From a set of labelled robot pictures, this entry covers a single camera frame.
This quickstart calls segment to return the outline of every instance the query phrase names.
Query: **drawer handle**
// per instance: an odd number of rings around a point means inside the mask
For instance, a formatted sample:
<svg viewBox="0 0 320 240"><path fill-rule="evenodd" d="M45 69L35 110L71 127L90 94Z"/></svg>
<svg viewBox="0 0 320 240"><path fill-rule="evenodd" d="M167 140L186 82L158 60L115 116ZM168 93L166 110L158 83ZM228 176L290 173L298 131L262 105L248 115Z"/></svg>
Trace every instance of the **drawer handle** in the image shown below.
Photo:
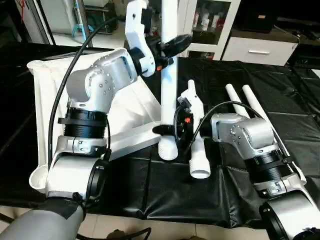
<svg viewBox="0 0 320 240"><path fill-rule="evenodd" d="M249 53L251 53L251 54L261 54L261 55L269 55L270 54L269 51L259 51L259 50L252 50L252 49L249 49Z"/></svg>

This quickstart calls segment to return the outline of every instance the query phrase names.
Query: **table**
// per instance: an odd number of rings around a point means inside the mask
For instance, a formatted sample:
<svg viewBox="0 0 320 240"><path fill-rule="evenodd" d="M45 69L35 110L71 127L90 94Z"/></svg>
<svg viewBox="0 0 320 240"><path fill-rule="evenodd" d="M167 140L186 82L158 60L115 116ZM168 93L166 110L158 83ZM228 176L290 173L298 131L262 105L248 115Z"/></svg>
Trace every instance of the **table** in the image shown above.
<svg viewBox="0 0 320 240"><path fill-rule="evenodd" d="M0 204L34 208L45 198L28 183L38 163L31 60L75 52L77 47L13 44L0 49L2 131ZM250 84L261 105L304 172L306 188L320 206L320 79L309 69L180 58L178 94L194 79L205 111L229 100L225 85L239 92ZM161 101L160 74L145 82ZM234 112L232 106L221 113ZM91 213L212 224L225 228L263 228L263 202L249 180L243 161L227 144L205 141L211 176L194 179L188 159L163 162L157 145L112 161L99 206Z"/></svg>

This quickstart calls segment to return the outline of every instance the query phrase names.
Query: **white vertical pole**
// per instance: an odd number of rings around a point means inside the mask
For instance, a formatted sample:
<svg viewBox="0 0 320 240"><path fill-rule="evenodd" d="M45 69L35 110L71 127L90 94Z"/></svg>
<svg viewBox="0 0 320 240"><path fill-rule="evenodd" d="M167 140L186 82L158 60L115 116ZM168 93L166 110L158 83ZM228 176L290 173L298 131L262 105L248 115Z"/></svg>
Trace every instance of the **white vertical pole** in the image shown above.
<svg viewBox="0 0 320 240"><path fill-rule="evenodd" d="M236 90L234 89L234 86L232 86L232 84L230 84L230 83L227 84L225 86L225 89L226 89L231 101L235 101L235 102L241 103L241 100L240 100ZM237 114L245 116L248 119L250 118L249 114L247 113L247 110L243 106L239 106L239 105L233 104L233 107L234 107L234 110L235 110L235 112Z"/></svg>
<svg viewBox="0 0 320 240"><path fill-rule="evenodd" d="M178 0L162 0L161 41L169 42L178 34ZM173 125L177 101L177 57L173 64L161 72L161 124ZM178 148L173 136L162 136L158 145L158 154L164 160L173 160L178 156Z"/></svg>

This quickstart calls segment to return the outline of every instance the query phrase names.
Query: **drawer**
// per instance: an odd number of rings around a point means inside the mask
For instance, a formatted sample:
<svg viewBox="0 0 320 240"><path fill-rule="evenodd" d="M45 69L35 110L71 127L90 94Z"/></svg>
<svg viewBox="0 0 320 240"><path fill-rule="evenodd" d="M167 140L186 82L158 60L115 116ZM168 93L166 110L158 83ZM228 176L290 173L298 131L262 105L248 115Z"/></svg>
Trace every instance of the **drawer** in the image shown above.
<svg viewBox="0 0 320 240"><path fill-rule="evenodd" d="M230 37L222 60L284 66L297 43Z"/></svg>

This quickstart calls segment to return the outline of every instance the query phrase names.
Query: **white cabinet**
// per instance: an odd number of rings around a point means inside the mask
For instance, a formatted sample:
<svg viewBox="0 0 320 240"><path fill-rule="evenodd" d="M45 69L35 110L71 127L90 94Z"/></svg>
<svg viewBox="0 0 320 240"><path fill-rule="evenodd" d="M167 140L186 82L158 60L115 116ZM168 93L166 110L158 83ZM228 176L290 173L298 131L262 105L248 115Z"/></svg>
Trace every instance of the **white cabinet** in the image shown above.
<svg viewBox="0 0 320 240"><path fill-rule="evenodd" d="M179 28L192 35L191 45L180 56L220 60L239 4L240 0L180 0Z"/></svg>
<svg viewBox="0 0 320 240"><path fill-rule="evenodd" d="M296 46L294 42L230 37L222 60L284 66Z"/></svg>

